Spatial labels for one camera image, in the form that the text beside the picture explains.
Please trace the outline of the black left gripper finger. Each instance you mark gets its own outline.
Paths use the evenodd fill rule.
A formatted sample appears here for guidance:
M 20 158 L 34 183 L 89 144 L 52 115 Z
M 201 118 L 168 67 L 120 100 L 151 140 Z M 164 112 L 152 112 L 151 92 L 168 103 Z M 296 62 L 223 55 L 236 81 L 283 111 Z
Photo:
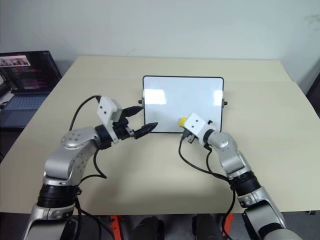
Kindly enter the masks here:
M 132 117 L 142 110 L 141 106 L 131 106 L 122 110 L 121 116 L 124 118 Z
M 144 137 L 145 135 L 152 132 L 152 130 L 158 125 L 158 122 L 151 122 L 148 124 L 145 124 L 140 129 L 134 131 L 134 138 L 140 139 Z

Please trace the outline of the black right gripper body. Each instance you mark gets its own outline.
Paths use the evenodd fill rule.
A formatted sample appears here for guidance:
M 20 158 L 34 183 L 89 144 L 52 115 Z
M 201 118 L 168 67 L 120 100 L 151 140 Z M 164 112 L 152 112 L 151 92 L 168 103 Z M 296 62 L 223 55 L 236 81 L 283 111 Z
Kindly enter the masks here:
M 181 141 L 183 140 L 187 140 L 189 144 L 192 144 L 193 141 L 195 140 L 195 135 L 191 131 L 185 128 L 181 135 Z

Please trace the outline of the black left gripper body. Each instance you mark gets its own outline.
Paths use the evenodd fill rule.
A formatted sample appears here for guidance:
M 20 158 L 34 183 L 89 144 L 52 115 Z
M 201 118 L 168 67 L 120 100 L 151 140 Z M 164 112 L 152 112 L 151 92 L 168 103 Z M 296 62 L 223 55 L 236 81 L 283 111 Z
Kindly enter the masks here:
M 119 120 L 112 123 L 112 129 L 119 140 L 135 137 L 134 130 L 129 127 L 128 115 L 126 113 L 122 113 Z

